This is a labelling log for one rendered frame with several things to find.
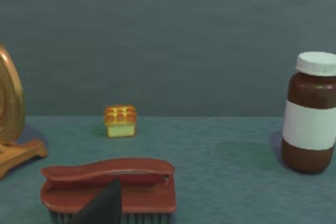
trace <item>brown bottle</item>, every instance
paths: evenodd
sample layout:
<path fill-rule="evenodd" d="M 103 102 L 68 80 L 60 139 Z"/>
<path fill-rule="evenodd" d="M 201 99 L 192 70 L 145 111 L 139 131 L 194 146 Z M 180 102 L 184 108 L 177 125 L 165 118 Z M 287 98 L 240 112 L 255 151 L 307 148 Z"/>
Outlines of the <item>brown bottle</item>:
<path fill-rule="evenodd" d="M 304 52 L 289 82 L 282 131 L 283 162 L 301 173 L 330 164 L 336 137 L 336 55 Z"/>

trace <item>brush handle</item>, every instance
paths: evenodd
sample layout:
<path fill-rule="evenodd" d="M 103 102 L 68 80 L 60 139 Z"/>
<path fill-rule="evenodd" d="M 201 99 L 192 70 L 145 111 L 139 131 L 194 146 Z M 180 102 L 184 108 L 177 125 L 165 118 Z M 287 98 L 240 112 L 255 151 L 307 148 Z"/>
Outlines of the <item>brush handle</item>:
<path fill-rule="evenodd" d="M 56 182 L 73 182 L 103 175 L 147 173 L 171 175 L 174 166 L 153 158 L 116 158 L 80 166 L 49 166 L 41 170 L 43 176 Z"/>

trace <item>wooden stand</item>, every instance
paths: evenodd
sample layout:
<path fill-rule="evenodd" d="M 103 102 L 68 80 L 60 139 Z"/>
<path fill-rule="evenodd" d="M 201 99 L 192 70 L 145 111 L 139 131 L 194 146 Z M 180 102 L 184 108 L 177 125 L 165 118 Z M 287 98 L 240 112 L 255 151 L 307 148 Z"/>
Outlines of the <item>wooden stand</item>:
<path fill-rule="evenodd" d="M 46 157 L 47 155 L 44 143 L 37 139 L 24 144 L 0 144 L 0 179 L 3 179 L 6 173 L 15 166 L 35 156 Z"/>

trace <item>gray tabletop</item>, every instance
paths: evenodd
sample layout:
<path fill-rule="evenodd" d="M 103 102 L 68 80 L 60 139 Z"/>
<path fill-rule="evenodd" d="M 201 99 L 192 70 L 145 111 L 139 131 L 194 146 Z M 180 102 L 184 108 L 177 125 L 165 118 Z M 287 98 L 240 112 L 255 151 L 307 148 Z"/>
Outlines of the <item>gray tabletop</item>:
<path fill-rule="evenodd" d="M 49 156 L 0 182 L 0 223 L 51 223 L 40 169 L 117 157 L 154 157 L 175 168 L 176 224 L 335 224 L 336 166 L 299 175 L 278 160 L 281 118 L 139 118 L 133 138 L 105 137 L 102 117 L 28 117 L 19 141 Z"/>

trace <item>medicine bottle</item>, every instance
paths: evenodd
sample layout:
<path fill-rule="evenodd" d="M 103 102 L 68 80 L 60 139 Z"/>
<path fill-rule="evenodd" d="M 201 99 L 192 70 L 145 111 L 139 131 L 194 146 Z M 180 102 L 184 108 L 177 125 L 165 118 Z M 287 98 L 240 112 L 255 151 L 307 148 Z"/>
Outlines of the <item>medicine bottle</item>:
<path fill-rule="evenodd" d="M 282 131 L 283 162 L 320 173 L 331 162 L 336 137 L 336 55 L 304 52 L 290 81 Z"/>

